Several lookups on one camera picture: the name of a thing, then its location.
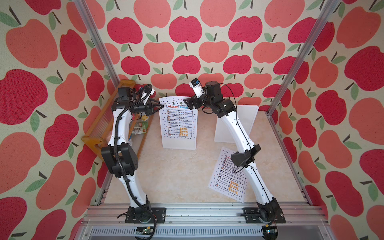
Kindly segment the paper menu sheet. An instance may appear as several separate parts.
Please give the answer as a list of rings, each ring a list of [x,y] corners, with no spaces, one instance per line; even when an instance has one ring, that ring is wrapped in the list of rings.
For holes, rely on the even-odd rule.
[[[190,109],[184,100],[189,97],[163,97],[160,104],[161,133],[165,139],[195,140],[197,137],[198,111]]]
[[[233,153],[234,151],[230,149],[221,149],[208,187],[237,202],[244,203],[248,179],[232,162]]]

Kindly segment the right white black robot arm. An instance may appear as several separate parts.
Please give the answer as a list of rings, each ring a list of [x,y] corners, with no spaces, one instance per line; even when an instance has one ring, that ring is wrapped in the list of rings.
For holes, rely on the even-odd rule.
[[[238,151],[231,155],[231,160],[238,170],[245,173],[256,196],[259,211],[256,216],[263,223],[269,225],[275,223],[277,217],[281,216],[283,212],[257,169],[255,155],[261,150],[261,147],[251,140],[241,124],[236,101],[224,98],[221,84],[216,81],[207,82],[203,87],[195,78],[189,83],[189,86],[193,89],[195,96],[184,100],[185,104],[190,110],[197,110],[200,107],[209,108],[225,124],[238,148]]]

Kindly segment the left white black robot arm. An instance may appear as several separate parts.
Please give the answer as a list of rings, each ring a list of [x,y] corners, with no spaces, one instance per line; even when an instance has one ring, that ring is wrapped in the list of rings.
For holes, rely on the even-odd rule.
[[[152,85],[145,85],[139,90],[129,87],[118,88],[118,97],[112,104],[113,129],[111,138],[101,154],[109,172],[115,175],[125,186],[130,198],[130,208],[127,215],[148,223],[154,220],[151,204],[144,193],[135,171],[138,169],[138,157],[129,144],[130,124],[134,114],[150,116],[164,106],[151,99],[155,90]]]

